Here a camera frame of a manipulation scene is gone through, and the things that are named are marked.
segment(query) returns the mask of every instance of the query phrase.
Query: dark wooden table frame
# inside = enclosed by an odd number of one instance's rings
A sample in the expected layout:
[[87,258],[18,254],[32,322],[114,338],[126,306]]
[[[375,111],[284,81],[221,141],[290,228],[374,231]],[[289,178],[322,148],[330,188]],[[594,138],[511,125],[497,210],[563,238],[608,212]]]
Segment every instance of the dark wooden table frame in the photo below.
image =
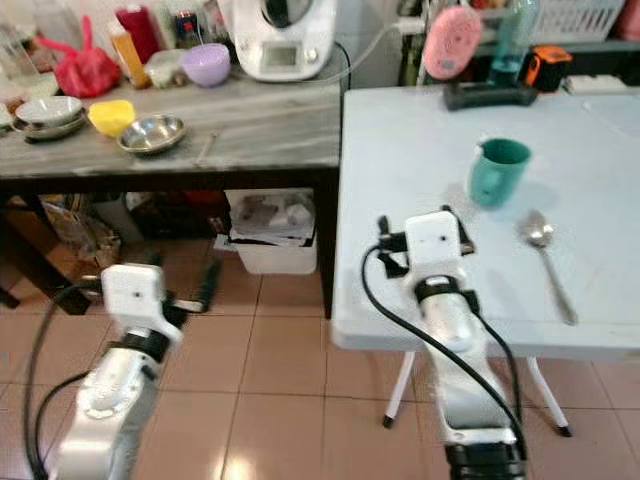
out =
[[[336,224],[338,215],[338,167],[149,172],[96,176],[0,177],[5,197],[44,193],[170,192],[183,190],[229,190],[240,188],[313,189],[318,229],[318,264],[326,318],[331,318]],[[0,254],[11,261],[36,287],[49,297],[70,284],[13,225],[0,215]],[[60,306],[69,314],[82,315],[89,301],[80,293],[67,297]]]

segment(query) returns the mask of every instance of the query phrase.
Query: gray marble counter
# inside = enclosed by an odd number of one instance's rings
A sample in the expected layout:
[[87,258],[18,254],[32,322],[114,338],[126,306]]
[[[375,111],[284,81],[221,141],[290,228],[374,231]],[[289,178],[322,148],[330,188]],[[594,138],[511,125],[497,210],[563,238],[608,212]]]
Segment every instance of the gray marble counter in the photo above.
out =
[[[337,167],[340,141],[338,83],[258,83],[232,77],[224,85],[168,90],[120,87],[92,103],[133,103],[137,117],[172,114],[186,124],[186,138],[165,153],[135,157],[90,123],[54,142],[28,144],[17,132],[0,134],[0,181],[69,175],[228,171]],[[195,165],[207,138],[217,135]]]

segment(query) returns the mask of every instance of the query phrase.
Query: yellow bowl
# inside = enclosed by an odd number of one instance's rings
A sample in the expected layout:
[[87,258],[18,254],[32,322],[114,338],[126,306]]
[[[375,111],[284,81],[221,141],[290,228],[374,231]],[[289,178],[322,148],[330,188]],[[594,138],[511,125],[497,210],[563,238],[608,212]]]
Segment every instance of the yellow bowl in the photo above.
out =
[[89,120],[100,133],[117,137],[136,119],[133,105],[126,100],[98,102],[89,107]]

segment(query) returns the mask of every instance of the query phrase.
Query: teal mug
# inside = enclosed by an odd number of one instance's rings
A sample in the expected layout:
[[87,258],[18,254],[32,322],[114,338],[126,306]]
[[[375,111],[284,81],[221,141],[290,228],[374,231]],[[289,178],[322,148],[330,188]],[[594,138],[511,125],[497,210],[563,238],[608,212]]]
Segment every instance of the teal mug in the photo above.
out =
[[469,194],[478,205],[499,207],[516,189],[531,150],[507,138],[492,138],[478,146],[481,152],[471,172]]

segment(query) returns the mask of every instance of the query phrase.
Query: purple bowl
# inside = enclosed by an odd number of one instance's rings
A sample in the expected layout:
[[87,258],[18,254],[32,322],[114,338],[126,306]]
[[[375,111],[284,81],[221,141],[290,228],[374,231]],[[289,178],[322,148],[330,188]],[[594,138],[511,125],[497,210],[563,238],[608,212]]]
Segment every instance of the purple bowl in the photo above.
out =
[[182,55],[182,68],[191,81],[201,87],[218,85],[231,70],[229,49],[220,43],[193,47]]

